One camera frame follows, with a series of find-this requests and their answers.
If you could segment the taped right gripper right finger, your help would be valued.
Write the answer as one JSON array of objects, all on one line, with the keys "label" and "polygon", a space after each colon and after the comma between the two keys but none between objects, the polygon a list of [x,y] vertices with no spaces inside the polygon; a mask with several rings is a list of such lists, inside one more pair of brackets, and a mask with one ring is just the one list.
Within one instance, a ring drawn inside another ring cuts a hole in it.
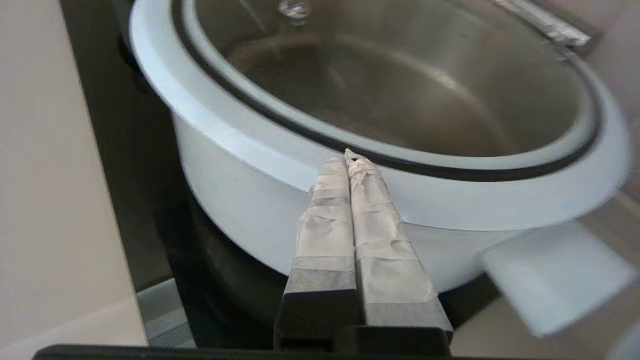
[{"label": "taped right gripper right finger", "polygon": [[365,323],[375,327],[453,327],[403,226],[380,169],[347,149],[355,262]]}]

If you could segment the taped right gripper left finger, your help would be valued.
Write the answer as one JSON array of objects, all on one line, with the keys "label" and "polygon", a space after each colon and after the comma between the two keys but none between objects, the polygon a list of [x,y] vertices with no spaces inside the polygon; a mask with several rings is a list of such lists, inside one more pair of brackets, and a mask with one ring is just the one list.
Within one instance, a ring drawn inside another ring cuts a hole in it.
[{"label": "taped right gripper left finger", "polygon": [[345,158],[329,158],[310,189],[274,322],[274,349],[331,351],[336,333],[361,323]]}]

